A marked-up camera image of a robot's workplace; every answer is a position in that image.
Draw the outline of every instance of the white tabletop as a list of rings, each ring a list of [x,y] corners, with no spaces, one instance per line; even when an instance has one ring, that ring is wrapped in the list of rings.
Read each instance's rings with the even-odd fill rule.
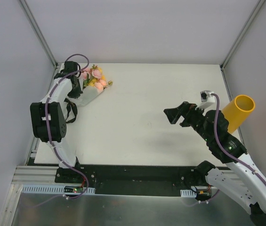
[[[221,109],[229,98],[219,65],[98,64],[114,84],[67,125],[66,140],[81,164],[196,166],[204,160],[216,166],[205,141],[179,122],[170,125],[165,108],[183,101],[200,103],[200,91],[212,90]],[[237,131],[233,134],[239,139]],[[40,142],[35,163],[57,163]]]

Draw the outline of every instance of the gray wall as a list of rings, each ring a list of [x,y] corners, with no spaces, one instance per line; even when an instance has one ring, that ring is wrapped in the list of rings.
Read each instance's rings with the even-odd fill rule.
[[[266,3],[225,69],[234,96],[254,98],[256,109],[242,125],[245,144],[266,176]]]
[[[60,62],[184,64],[222,63],[257,1],[27,0]]]
[[[53,67],[16,0],[0,0],[0,212],[31,141],[29,105],[46,93]]]

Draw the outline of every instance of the yellow cup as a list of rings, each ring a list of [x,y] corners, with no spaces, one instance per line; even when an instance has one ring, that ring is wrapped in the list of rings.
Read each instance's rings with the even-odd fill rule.
[[[222,113],[229,121],[228,132],[233,133],[255,109],[254,100],[246,95],[238,95],[224,109]]]

